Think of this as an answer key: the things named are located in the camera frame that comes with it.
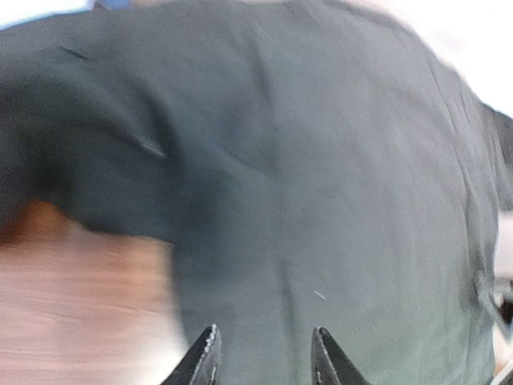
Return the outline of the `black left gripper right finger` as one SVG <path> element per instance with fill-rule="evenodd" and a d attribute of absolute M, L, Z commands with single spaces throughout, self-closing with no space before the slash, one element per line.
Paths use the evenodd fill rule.
<path fill-rule="evenodd" d="M 311 373 L 314 385 L 370 385 L 324 327 L 313 330 Z"/>

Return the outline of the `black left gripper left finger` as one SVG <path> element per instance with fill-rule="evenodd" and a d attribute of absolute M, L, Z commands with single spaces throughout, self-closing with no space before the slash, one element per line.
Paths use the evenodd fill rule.
<path fill-rule="evenodd" d="M 216 324 L 204 329 L 161 385 L 220 384 L 221 335 Z"/>

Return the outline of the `black long sleeve shirt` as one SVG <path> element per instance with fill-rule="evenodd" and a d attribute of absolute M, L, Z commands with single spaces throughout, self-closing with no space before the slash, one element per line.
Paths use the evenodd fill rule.
<path fill-rule="evenodd" d="M 224 384 L 310 384 L 326 328 L 372 384 L 488 384 L 512 120 L 343 1 L 174 1 L 1 33 L 1 217 L 36 197 L 173 245 Z"/>

